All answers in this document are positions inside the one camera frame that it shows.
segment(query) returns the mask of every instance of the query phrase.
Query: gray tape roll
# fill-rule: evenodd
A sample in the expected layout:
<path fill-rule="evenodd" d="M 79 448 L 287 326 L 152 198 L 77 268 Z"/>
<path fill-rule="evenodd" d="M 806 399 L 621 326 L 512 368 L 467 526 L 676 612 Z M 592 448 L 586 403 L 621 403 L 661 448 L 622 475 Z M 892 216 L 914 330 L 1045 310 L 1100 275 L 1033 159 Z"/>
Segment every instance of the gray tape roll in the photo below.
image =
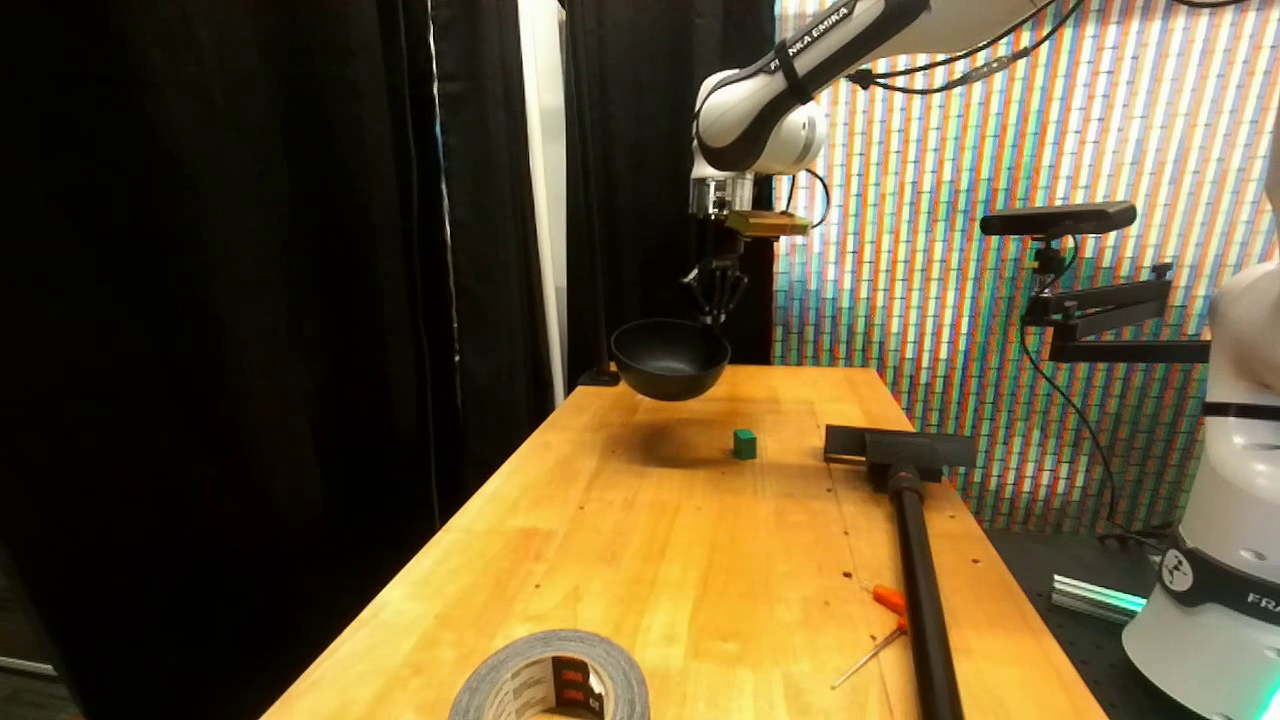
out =
<path fill-rule="evenodd" d="M 520 720 L 557 704 L 607 720 L 647 720 L 639 662 L 607 635 L 570 626 L 491 650 L 456 692 L 447 720 Z"/>

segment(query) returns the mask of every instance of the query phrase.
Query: black rod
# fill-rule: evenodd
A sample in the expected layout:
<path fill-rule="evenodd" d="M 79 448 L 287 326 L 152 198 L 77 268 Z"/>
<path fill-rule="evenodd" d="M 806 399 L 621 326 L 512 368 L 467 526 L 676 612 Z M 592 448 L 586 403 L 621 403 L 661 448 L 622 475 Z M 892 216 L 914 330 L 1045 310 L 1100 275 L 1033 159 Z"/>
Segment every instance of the black rod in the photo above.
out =
<path fill-rule="evenodd" d="M 924 526 L 918 475 L 892 475 L 897 526 L 902 542 L 908 621 L 914 655 L 914 692 L 924 720 L 958 720 L 958 683 L 953 668 L 946 621 L 935 591 L 932 548 Z"/>

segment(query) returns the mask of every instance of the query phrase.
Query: sparkly backdrop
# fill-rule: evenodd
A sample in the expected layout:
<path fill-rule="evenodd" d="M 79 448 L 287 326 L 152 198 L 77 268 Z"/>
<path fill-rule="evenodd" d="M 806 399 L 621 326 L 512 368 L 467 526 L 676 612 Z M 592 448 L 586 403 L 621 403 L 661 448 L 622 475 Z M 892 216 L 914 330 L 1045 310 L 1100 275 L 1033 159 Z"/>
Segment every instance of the sparkly backdrop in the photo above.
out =
<path fill-rule="evenodd" d="M 774 0 L 778 30 L 823 3 Z M 1174 264 L 1166 314 L 1115 336 L 1205 336 L 1217 282 L 1274 245 L 1265 203 L 1274 103 L 1273 0 L 1091 0 L 1045 53 L 958 91 L 832 84 L 814 163 L 832 206 L 811 237 L 774 245 L 772 359 L 880 368 L 914 427 L 974 436 L 981 465 L 958 486 L 987 526 L 1091 526 L 1108 484 L 1123 525 L 1174 519 L 1198 461 L 1205 368 L 1045 359 L 1100 432 L 1108 475 L 1083 423 L 1019 355 L 1033 245 L 981 237 L 981 216 L 1132 198 L 1139 219 L 1083 237 L 1060 288 Z M 823 213 L 814 181 L 778 181 L 786 192 L 795 213 Z"/>

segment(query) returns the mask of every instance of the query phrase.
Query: wooden tabletop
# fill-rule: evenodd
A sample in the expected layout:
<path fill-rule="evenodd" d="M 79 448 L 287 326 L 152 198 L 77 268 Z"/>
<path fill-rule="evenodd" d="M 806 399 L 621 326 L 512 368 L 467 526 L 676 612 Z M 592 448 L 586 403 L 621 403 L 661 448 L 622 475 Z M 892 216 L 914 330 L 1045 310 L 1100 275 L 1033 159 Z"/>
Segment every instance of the wooden tabletop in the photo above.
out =
<path fill-rule="evenodd" d="M 584 626 L 655 720 L 914 716 L 912 642 L 832 689 L 899 588 L 892 500 L 823 423 L 908 427 L 877 371 L 726 368 L 687 403 L 574 388 L 277 701 L 270 720 L 443 720 L 499 642 Z M 756 461 L 730 432 L 756 432 Z M 953 484 L 924 492 L 966 716 L 1105 716 Z"/>

